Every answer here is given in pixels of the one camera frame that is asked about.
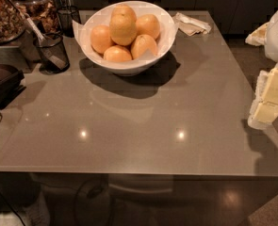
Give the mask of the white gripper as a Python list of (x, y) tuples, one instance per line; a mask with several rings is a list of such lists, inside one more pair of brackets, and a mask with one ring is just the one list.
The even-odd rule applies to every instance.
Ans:
[(248, 125), (265, 130), (278, 117), (278, 10), (269, 23), (260, 25), (245, 39), (247, 44), (262, 46), (266, 57), (277, 62), (269, 72), (261, 71), (257, 77), (255, 98), (250, 108)]

